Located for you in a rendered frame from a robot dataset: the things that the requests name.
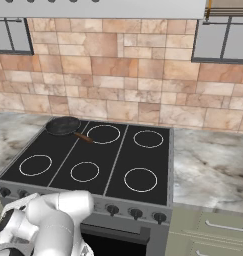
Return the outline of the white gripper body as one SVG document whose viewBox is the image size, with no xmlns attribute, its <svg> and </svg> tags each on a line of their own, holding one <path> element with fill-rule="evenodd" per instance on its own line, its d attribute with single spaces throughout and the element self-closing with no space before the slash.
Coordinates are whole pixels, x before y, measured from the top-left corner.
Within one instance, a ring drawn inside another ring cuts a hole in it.
<svg viewBox="0 0 243 256">
<path fill-rule="evenodd" d="M 11 209 L 20 209 L 22 206 L 27 206 L 31 200 L 38 198 L 38 197 L 39 197 L 39 194 L 34 193 L 27 197 L 24 197 L 24 198 L 18 199 L 16 201 L 13 201 L 11 203 L 8 203 L 4 206 L 2 213 L 5 214 L 7 211 L 9 211 Z"/>
</svg>

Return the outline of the black and grey stove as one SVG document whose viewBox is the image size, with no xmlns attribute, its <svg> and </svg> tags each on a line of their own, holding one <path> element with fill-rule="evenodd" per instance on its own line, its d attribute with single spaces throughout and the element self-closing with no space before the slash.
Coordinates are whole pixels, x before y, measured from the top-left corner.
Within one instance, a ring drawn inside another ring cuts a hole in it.
<svg viewBox="0 0 243 256">
<path fill-rule="evenodd" d="M 173 210 L 173 130 L 84 120 L 78 132 L 93 142 L 41 130 L 0 173 L 0 188 L 11 191 L 0 193 L 2 204 L 20 199 L 20 190 L 87 190 L 94 211 L 82 224 L 130 232 L 149 228 L 146 256 L 165 256 Z M 108 205 L 119 212 L 111 216 Z M 143 212 L 137 220 L 129 213 L 133 208 Z M 158 224 L 154 213 L 164 213 L 166 221 Z"/>
</svg>

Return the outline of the black oven door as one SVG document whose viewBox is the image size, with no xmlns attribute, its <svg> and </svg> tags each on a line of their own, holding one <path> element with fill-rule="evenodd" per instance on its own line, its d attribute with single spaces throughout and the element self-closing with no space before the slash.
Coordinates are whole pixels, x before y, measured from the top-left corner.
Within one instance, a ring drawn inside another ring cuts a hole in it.
<svg viewBox="0 0 243 256">
<path fill-rule="evenodd" d="M 94 256 L 146 256 L 146 245 L 82 233 Z"/>
</svg>

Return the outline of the pale green drawer front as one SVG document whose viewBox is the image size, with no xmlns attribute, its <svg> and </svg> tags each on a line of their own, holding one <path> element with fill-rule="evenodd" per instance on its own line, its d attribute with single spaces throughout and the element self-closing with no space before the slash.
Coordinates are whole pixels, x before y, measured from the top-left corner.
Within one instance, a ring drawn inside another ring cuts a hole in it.
<svg viewBox="0 0 243 256">
<path fill-rule="evenodd" d="M 187 256 L 198 256 L 196 250 L 208 256 L 243 256 L 243 246 L 212 244 L 193 241 Z"/>
<path fill-rule="evenodd" d="M 196 228 L 197 231 L 203 233 L 243 240 L 243 232 L 209 227 L 205 224 L 206 220 L 209 220 L 213 224 L 242 228 L 243 217 L 203 212 L 198 220 Z"/>
</svg>

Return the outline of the grey range hood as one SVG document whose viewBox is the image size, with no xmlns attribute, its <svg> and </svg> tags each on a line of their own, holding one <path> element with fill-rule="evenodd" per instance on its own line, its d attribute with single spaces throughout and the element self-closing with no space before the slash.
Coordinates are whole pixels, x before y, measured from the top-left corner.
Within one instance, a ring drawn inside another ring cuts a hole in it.
<svg viewBox="0 0 243 256">
<path fill-rule="evenodd" d="M 0 0 L 0 17 L 202 19 L 206 0 Z"/>
</svg>

